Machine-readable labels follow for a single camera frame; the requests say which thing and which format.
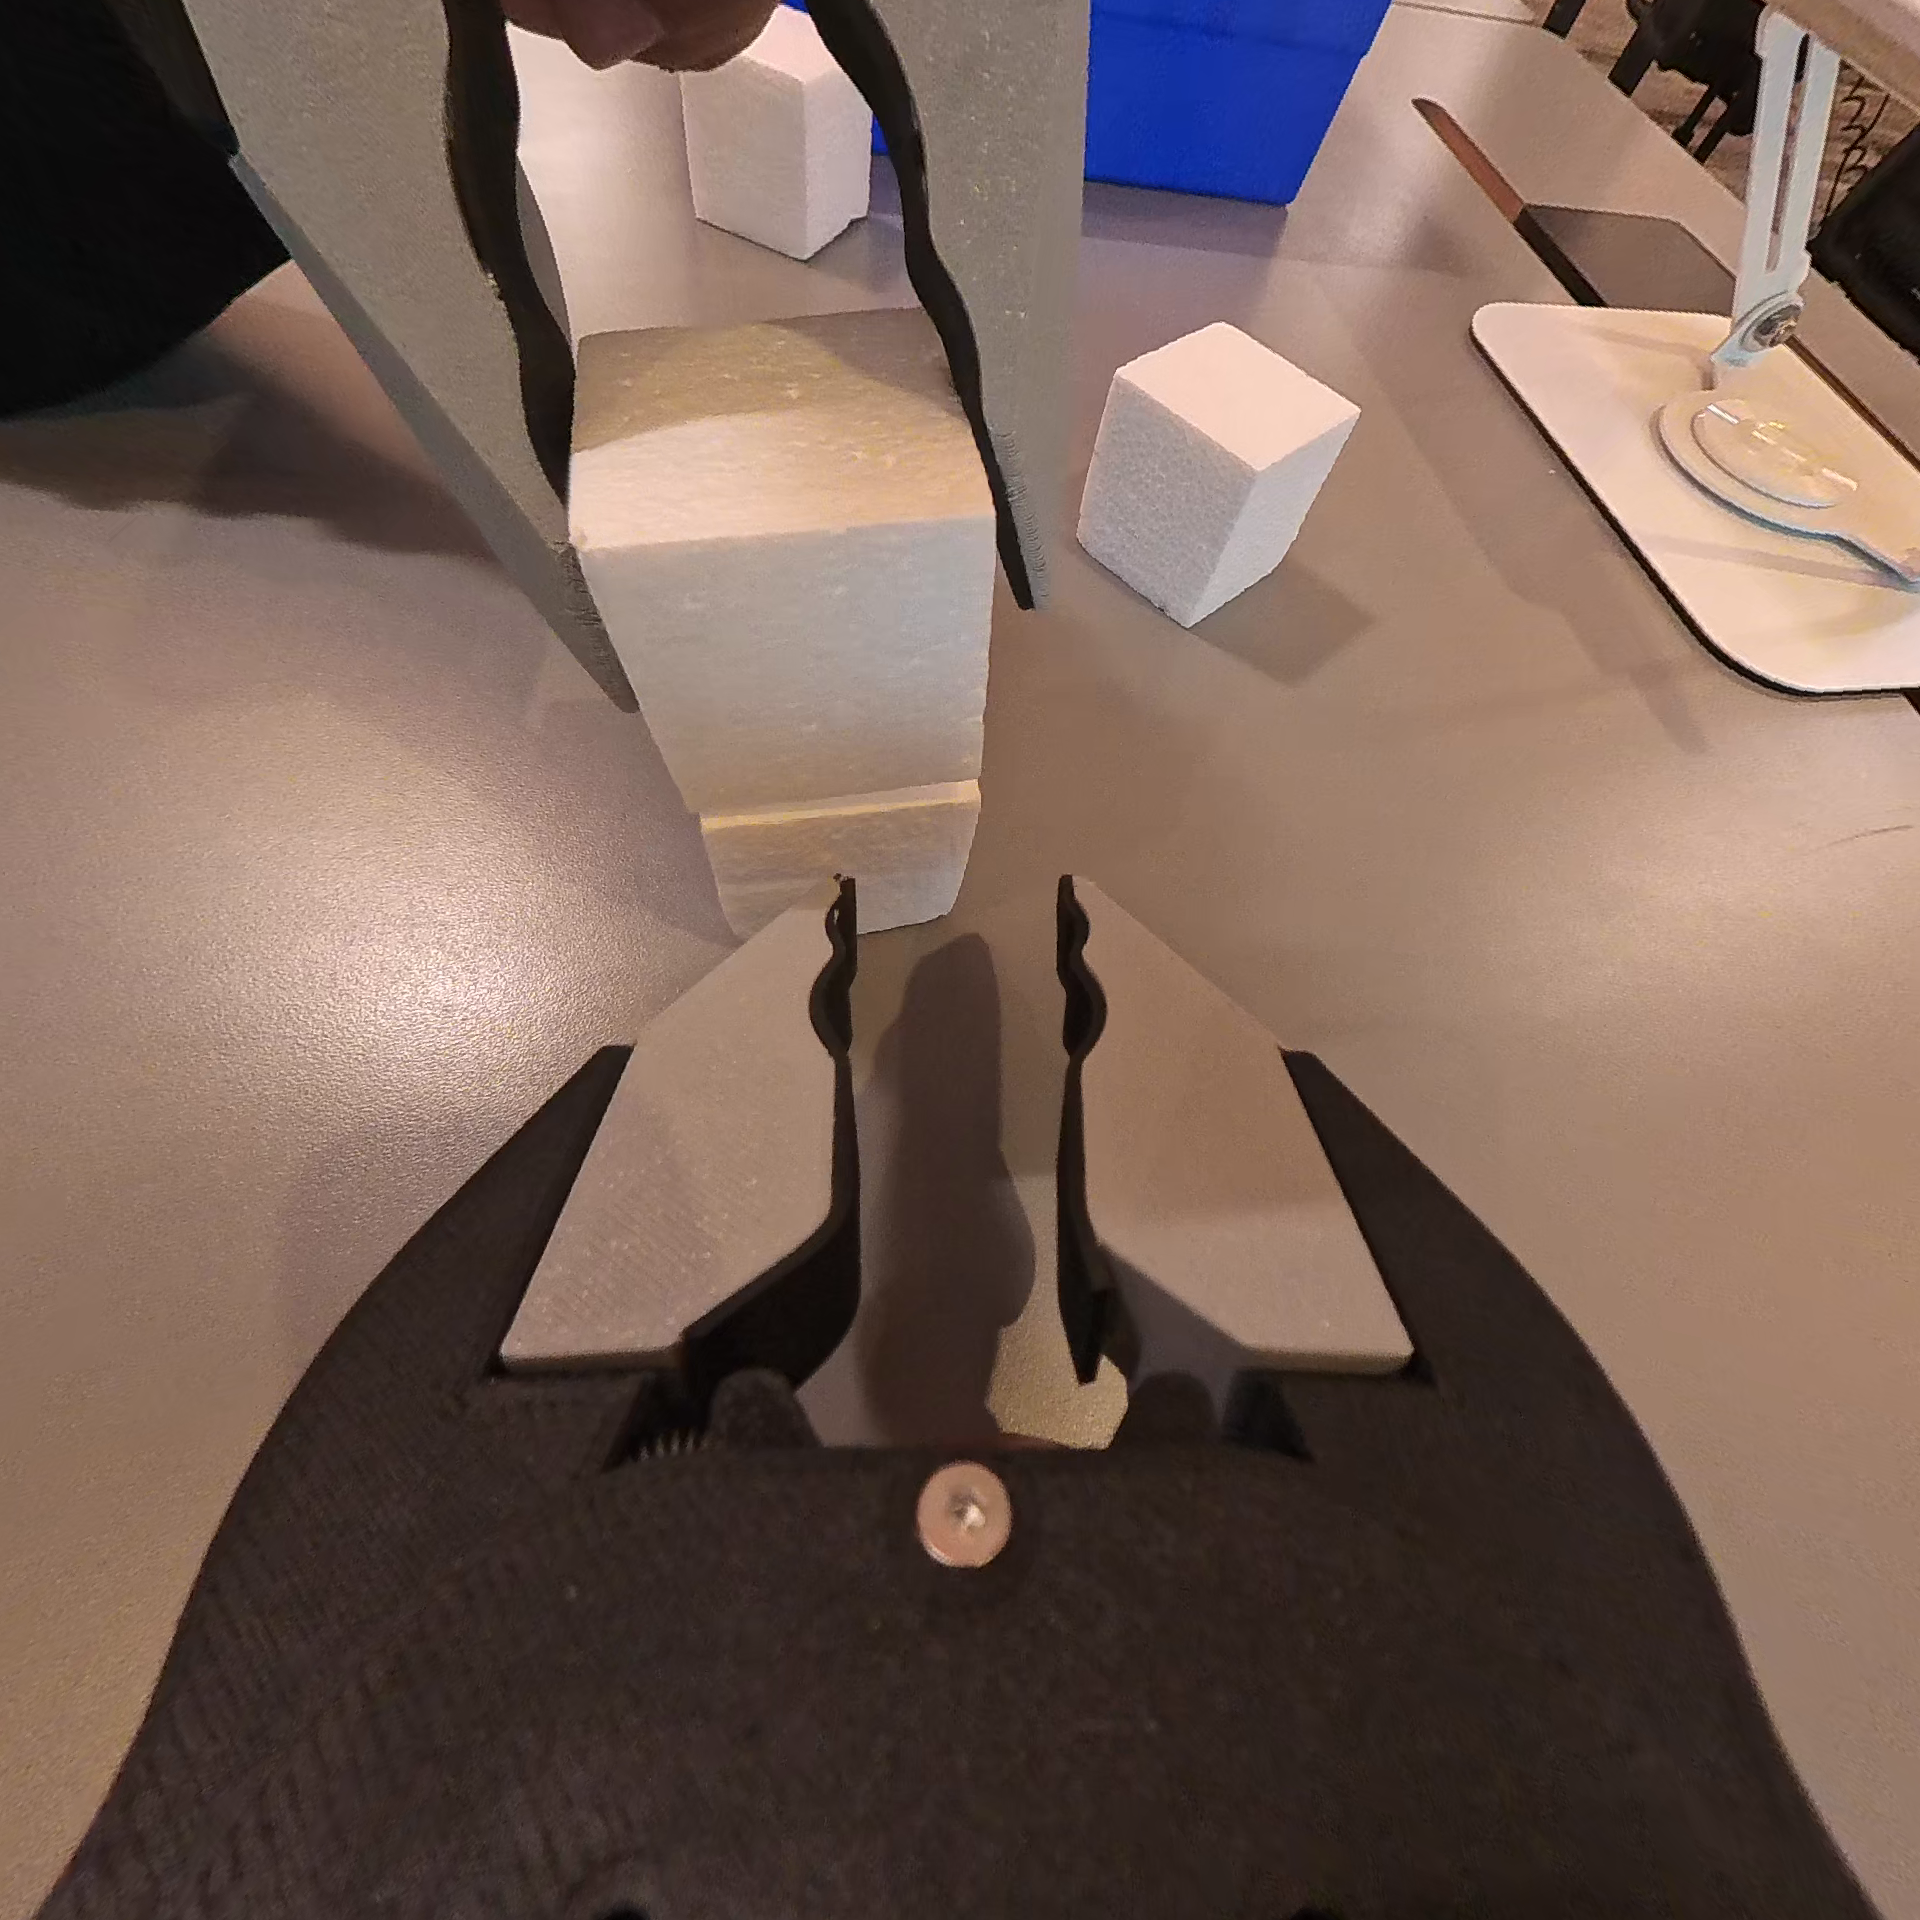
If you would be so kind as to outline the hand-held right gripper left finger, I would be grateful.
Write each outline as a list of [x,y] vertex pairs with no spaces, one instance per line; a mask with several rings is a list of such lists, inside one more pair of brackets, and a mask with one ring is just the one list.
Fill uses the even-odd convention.
[[810,887],[636,1037],[500,1346],[810,1378],[859,1298],[857,893]]

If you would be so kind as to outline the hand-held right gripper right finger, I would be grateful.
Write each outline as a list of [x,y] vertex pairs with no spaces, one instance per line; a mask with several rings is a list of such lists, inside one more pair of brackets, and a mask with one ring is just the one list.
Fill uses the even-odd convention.
[[1077,1378],[1386,1376],[1413,1356],[1281,1042],[1062,875],[1058,1304]]

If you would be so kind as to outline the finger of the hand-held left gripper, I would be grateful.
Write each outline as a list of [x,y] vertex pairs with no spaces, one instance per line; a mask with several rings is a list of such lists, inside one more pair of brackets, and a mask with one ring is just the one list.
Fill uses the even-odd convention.
[[500,5],[188,3],[230,168],[583,672],[638,699],[570,543],[575,367],[521,223]]
[[1089,131],[1089,3],[813,3],[895,172],[903,263],[988,474],[1020,609],[1049,594]]

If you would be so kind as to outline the white foam cube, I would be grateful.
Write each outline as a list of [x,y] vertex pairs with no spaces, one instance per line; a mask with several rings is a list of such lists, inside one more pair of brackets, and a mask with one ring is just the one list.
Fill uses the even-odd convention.
[[997,513],[921,308],[580,338],[566,535],[691,812],[979,777]]
[[778,7],[733,59],[678,77],[695,217],[812,259],[870,205],[874,113],[813,19]]
[[745,943],[825,880],[855,883],[859,931],[948,914],[966,874],[975,779],[718,809],[699,818],[722,914]]
[[1077,543],[1181,628],[1292,548],[1359,408],[1229,323],[1113,372]]

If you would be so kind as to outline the person's left hand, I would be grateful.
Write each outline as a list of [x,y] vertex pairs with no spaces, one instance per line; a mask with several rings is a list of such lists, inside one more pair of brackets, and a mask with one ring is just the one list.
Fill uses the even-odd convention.
[[565,43],[591,68],[650,65],[705,73],[738,58],[779,3],[502,3],[523,33]]

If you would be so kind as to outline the blue plastic bin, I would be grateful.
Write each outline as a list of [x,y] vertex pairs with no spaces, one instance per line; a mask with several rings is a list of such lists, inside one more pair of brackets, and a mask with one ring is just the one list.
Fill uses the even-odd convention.
[[1297,202],[1387,3],[1092,3],[1086,181]]

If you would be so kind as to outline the white adjustable stand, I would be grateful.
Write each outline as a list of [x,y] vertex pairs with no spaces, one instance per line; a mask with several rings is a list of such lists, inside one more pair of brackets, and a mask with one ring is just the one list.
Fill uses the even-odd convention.
[[1917,687],[1916,452],[1796,333],[1841,61],[1916,105],[1916,5],[1765,7],[1725,314],[1486,305],[1473,338],[1693,636],[1793,697]]

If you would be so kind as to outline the black rectangular desk plate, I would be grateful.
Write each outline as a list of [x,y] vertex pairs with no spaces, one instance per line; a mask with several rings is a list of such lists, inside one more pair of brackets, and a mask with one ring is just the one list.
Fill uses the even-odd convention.
[[1734,276],[1677,223],[1530,203],[1514,226],[1577,305],[1730,317]]

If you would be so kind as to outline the black office chair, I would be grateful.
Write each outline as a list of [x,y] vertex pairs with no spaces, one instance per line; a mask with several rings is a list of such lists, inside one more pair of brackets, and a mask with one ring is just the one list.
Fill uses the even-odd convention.
[[1697,89],[1692,107],[1668,123],[1686,153],[1707,160],[1725,138],[1749,138],[1759,92],[1758,3],[1625,3],[1629,34],[1607,72],[1625,97],[1649,76]]

